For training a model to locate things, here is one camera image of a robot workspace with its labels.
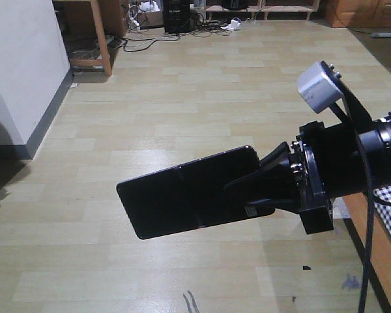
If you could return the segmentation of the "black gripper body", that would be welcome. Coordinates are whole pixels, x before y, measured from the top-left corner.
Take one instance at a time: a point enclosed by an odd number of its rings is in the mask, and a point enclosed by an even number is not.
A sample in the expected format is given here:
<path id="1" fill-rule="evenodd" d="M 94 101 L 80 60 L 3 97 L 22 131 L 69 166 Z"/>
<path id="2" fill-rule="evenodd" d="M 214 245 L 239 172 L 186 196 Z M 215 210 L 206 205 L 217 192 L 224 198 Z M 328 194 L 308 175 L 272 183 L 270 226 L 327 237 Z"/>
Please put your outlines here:
<path id="1" fill-rule="evenodd" d="M 305 232 L 333 230 L 331 200 L 368 189 L 354 131 L 344 123 L 325 127 L 314 121 L 300 127 L 297 141 L 299 146 L 294 148 L 294 155 L 302 164 L 297 173 L 298 213 Z"/>

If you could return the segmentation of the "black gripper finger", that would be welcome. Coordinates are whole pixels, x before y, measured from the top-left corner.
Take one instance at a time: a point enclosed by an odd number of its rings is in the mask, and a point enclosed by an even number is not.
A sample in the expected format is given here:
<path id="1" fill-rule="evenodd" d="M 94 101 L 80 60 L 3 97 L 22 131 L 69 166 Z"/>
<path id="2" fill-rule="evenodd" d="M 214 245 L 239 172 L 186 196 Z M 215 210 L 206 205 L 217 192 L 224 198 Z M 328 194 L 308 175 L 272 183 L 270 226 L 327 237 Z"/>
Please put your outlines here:
<path id="1" fill-rule="evenodd" d="M 237 179 L 226 184 L 224 192 L 243 206 L 255 207 L 258 210 L 281 209 L 297 213 L 300 207 L 297 185 L 286 179 Z"/>
<path id="2" fill-rule="evenodd" d="M 264 176 L 292 175 L 290 155 L 288 143 L 280 143 L 270 154 L 260 160 L 259 173 Z"/>

